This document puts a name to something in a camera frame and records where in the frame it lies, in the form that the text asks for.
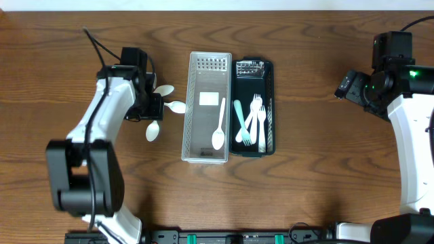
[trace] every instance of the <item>plastic utensil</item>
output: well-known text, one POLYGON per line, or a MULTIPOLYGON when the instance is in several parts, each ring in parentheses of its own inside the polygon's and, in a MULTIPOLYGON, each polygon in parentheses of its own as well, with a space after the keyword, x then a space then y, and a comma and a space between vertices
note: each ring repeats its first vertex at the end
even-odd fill
POLYGON ((250 141, 250 134, 244 125, 244 116, 241 102, 239 100, 235 100, 233 101, 233 106, 235 107, 235 112, 237 112, 239 124, 241 125, 241 137, 243 138, 244 146, 250 146, 252 145, 252 141, 250 141))
POLYGON ((264 121, 267 118, 267 113, 265 112, 265 106, 261 106, 258 111, 259 120, 259 141, 258 141, 258 152, 265 153, 266 142, 264 133, 264 121))
POLYGON ((218 119, 218 127, 212 134, 212 146, 214 149, 219 150, 224 144, 224 132, 222 130, 222 121, 224 116, 224 105, 226 104, 226 98, 222 99, 222 105, 220 105, 220 116, 218 119))
POLYGON ((165 102, 164 105, 168 106, 175 113, 185 113, 185 103, 180 101, 165 102))
POLYGON ((252 144, 256 143, 256 138, 258 135, 258 111, 262 106, 262 98, 259 94, 254 94, 253 96, 253 116, 252 116, 252 126, 250 128, 250 140, 252 144))
POLYGON ((146 129, 146 138, 149 142, 152 142, 157 138, 158 133, 160 131, 160 127, 158 126, 157 121, 152 122, 148 128, 146 129))
MULTIPOLYGON (((245 119, 244 125, 246 128, 249 127, 250 122, 252 121, 252 117, 253 117, 253 101, 250 103, 250 113, 249 116, 247 116, 247 119, 245 119)), ((235 136, 235 141, 236 142, 241 142, 243 140, 243 138, 241 137, 241 129, 239 129, 237 135, 235 136)))
POLYGON ((175 87, 173 85, 160 85, 154 90, 154 93, 159 93, 161 96, 167 96, 174 90, 175 87))

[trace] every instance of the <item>white spoon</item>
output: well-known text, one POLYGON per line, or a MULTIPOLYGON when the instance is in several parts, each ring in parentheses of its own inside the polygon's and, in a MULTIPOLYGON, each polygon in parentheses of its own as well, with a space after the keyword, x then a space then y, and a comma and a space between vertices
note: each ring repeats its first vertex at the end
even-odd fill
POLYGON ((160 85, 157 89, 154 90, 154 93, 159 93, 161 96, 167 96, 171 94, 172 91, 175 90, 173 85, 160 85))
POLYGON ((158 136, 159 131, 160 127, 158 126, 157 121, 152 122, 148 126, 148 129, 146 129, 146 138, 148 139, 148 141, 152 142, 153 140, 155 140, 155 138, 157 138, 158 136))
POLYGON ((218 150, 222 148, 224 144, 224 132, 222 130, 222 121, 224 115, 224 104, 226 103, 226 98, 222 99, 222 105, 220 107, 220 118, 218 119, 218 128, 212 134, 212 146, 214 149, 218 150))
POLYGON ((180 101, 173 101, 170 103, 165 102, 164 105, 168 106, 175 113, 185 113, 185 103, 180 101))

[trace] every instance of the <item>white wall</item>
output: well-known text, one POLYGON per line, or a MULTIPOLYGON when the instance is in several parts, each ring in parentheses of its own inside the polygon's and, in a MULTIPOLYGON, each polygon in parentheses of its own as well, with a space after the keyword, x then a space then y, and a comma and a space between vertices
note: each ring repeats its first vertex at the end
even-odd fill
POLYGON ((0 0, 3 11, 434 10, 433 0, 0 0))

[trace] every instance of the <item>spoon handle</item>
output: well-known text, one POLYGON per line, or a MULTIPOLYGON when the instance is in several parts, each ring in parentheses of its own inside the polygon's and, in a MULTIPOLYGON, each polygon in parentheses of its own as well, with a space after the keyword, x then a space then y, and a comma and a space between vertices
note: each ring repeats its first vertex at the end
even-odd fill
POLYGON ((222 121, 224 115, 224 105, 226 104, 226 98, 222 99, 222 105, 220 107, 220 118, 218 119, 218 128, 222 129, 222 121))

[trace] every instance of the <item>wooden table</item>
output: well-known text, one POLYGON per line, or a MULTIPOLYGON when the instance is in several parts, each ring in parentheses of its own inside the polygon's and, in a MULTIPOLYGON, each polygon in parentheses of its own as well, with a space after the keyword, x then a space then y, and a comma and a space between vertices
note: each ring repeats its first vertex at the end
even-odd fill
MULTIPOLYGON (((158 84, 185 101, 189 54, 231 52, 275 65, 277 150, 224 165, 181 161, 184 117, 166 113, 155 142, 149 121, 125 122, 115 149, 125 204, 151 228, 288 229, 373 222, 399 213, 395 136, 384 122, 333 93, 350 68, 371 72, 374 35, 421 12, 39 12, 0 17, 1 243, 62 243, 78 218, 54 209, 45 161, 95 91, 97 55, 86 25, 109 49, 141 47, 158 84)), ((433 66, 434 26, 414 32, 417 64, 433 66)), ((115 60, 104 54, 106 63, 115 60)))

